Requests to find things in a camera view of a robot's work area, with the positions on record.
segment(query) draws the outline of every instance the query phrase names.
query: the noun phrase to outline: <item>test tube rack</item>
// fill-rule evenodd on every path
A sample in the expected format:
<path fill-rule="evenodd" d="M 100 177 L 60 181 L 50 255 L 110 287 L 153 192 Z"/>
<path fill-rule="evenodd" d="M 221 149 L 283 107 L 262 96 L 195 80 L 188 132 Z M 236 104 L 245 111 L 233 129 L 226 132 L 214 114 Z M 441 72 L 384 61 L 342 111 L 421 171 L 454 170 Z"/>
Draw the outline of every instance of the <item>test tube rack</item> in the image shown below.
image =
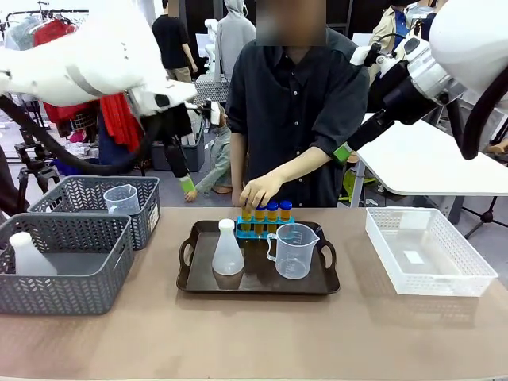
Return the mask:
<path fill-rule="evenodd" d="M 251 229 L 248 232 L 245 232 L 241 228 L 243 224 L 248 225 L 250 224 Z M 275 221 L 269 221 L 268 218 L 265 216 L 264 220 L 258 221 L 254 217 L 251 218 L 250 220 L 244 220 L 241 216 L 239 216 L 237 218 L 236 235 L 237 238 L 240 238 L 242 240 L 266 240 L 269 232 L 266 229 L 263 229 L 263 232 L 261 234 L 256 234 L 256 232 L 254 231 L 254 225 L 266 225 L 266 226 L 277 225 L 278 229 L 279 226 L 286 224 L 294 224 L 294 218 L 290 217 L 289 220 L 283 221 L 280 217 L 277 217 Z"/>

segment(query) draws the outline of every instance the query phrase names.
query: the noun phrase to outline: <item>white plastic bottle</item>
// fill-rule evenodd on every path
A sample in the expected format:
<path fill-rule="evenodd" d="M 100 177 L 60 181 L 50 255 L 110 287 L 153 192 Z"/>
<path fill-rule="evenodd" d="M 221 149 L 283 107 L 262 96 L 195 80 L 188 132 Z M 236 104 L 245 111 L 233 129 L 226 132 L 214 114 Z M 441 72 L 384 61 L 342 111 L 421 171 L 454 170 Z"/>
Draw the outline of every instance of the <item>white plastic bottle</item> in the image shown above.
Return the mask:
<path fill-rule="evenodd" d="M 233 220 L 226 219 L 219 222 L 221 236 L 215 248 L 212 268 L 220 275 L 235 275 L 244 268 L 244 256 L 235 238 L 234 229 Z"/>
<path fill-rule="evenodd" d="M 16 233 L 9 242 L 14 248 L 17 275 L 52 276 L 57 274 L 55 267 L 35 247 L 29 233 Z"/>

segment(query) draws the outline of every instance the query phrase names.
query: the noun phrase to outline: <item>gray storage bin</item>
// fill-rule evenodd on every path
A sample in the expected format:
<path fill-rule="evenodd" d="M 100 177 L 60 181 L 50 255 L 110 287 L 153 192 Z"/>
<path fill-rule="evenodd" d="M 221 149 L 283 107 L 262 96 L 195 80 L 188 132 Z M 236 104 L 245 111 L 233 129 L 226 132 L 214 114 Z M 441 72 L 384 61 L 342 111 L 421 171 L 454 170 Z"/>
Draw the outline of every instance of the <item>gray storage bin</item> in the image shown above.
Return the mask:
<path fill-rule="evenodd" d="M 190 172 L 199 172 L 205 163 L 205 134 L 203 128 L 198 134 L 196 145 L 182 146 L 183 155 L 187 159 L 187 166 Z M 153 169 L 156 171 L 170 171 L 171 165 L 166 161 L 164 154 L 164 146 L 162 144 L 154 144 L 152 146 L 152 162 Z"/>
<path fill-rule="evenodd" d="M 114 304 L 134 261 L 130 217 L 18 214 L 0 226 L 0 314 L 94 315 Z M 28 232 L 58 271 L 16 275 L 9 238 Z"/>
<path fill-rule="evenodd" d="M 141 250 L 148 244 L 160 217 L 159 179 L 156 177 L 69 176 L 28 211 L 107 214 L 104 193 L 126 184 L 137 188 L 140 212 L 130 216 L 131 237 L 134 250 Z"/>

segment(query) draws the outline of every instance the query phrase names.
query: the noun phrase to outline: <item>test tube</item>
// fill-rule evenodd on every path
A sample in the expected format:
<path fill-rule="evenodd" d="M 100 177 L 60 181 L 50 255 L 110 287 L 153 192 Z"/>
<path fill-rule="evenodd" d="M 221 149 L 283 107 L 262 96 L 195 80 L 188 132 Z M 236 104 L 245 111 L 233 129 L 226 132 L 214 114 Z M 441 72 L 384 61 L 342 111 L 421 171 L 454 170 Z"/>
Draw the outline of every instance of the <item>test tube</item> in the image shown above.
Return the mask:
<path fill-rule="evenodd" d="M 244 206 L 243 208 L 241 208 L 241 219 L 244 221 L 251 221 L 252 220 L 251 210 L 247 206 Z M 244 232 L 250 232 L 251 227 L 252 227 L 251 224 L 241 224 L 241 229 Z"/>
<path fill-rule="evenodd" d="M 256 208 L 256 210 L 254 211 L 254 219 L 256 220 L 256 222 L 264 221 L 264 211 L 265 210 L 266 210 L 266 208 L 263 206 L 258 206 Z M 263 234 L 263 230 L 264 230 L 264 224 L 259 224 L 259 223 L 254 224 L 254 233 L 256 235 L 260 236 L 261 234 Z"/>
<path fill-rule="evenodd" d="M 279 210 L 279 203 L 277 201 L 270 201 L 267 205 L 267 219 L 270 222 L 277 222 L 277 210 Z M 277 224 L 267 224 L 269 233 L 277 233 Z"/>
<path fill-rule="evenodd" d="M 291 219 L 291 209 L 293 209 L 291 201 L 282 201 L 280 203 L 280 219 L 282 221 L 288 222 Z"/>

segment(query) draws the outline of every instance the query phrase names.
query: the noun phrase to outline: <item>black tray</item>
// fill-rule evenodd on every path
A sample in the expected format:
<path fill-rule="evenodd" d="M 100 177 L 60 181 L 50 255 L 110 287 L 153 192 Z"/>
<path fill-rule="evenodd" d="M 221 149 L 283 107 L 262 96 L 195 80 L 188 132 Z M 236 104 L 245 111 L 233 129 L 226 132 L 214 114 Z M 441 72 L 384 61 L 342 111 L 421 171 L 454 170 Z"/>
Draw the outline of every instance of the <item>black tray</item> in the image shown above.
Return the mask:
<path fill-rule="evenodd" d="M 335 248 L 323 234 L 320 225 L 313 222 L 299 222 L 309 226 L 320 238 L 314 247 L 308 276 L 299 280 L 283 278 L 275 269 L 275 264 L 267 258 L 266 240 L 238 239 L 244 254 L 244 270 L 237 275 L 223 276 L 212 269 L 212 259 L 219 239 L 219 221 L 199 221 L 192 227 L 190 237 L 180 247 L 180 272 L 176 286 L 182 290 L 205 294 L 294 294 L 327 295 L 341 288 L 335 271 L 337 255 Z M 191 246 L 185 259 L 187 246 Z M 326 266 L 322 249 L 327 246 L 331 259 Z M 276 244 L 272 245 L 275 255 Z"/>

